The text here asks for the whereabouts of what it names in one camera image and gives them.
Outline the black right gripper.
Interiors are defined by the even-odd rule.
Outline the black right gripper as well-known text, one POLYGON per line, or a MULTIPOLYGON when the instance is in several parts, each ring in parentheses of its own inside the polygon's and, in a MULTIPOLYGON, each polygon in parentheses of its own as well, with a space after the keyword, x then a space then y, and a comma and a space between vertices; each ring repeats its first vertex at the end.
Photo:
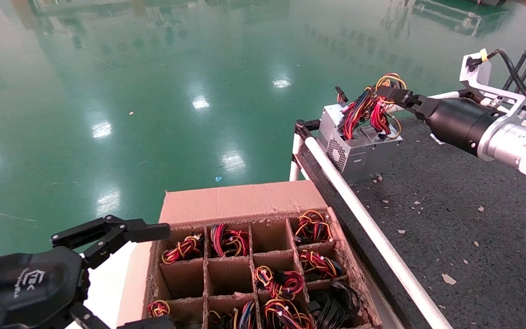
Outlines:
POLYGON ((381 85, 376 88, 375 94, 411 110, 417 119, 427 121, 438 140, 473 156, 478 155, 480 140, 487 129, 504 116, 498 110, 467 98, 434 99, 431 106, 426 96, 414 94, 408 89, 381 85))

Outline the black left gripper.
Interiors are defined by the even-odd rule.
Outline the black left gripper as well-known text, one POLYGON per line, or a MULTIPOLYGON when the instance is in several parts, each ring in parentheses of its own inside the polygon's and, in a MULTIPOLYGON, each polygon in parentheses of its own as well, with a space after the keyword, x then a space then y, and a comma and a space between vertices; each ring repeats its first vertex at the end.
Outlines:
MULTIPOLYGON (((0 329, 64 329, 73 321, 82 329, 110 329, 80 303, 83 270, 96 269, 128 242, 162 241, 170 235, 168 223, 107 215, 54 234, 49 251, 1 256, 0 329), (85 245, 84 258, 72 251, 85 245)), ((174 322, 170 316, 152 317, 117 329, 174 329, 174 322)))

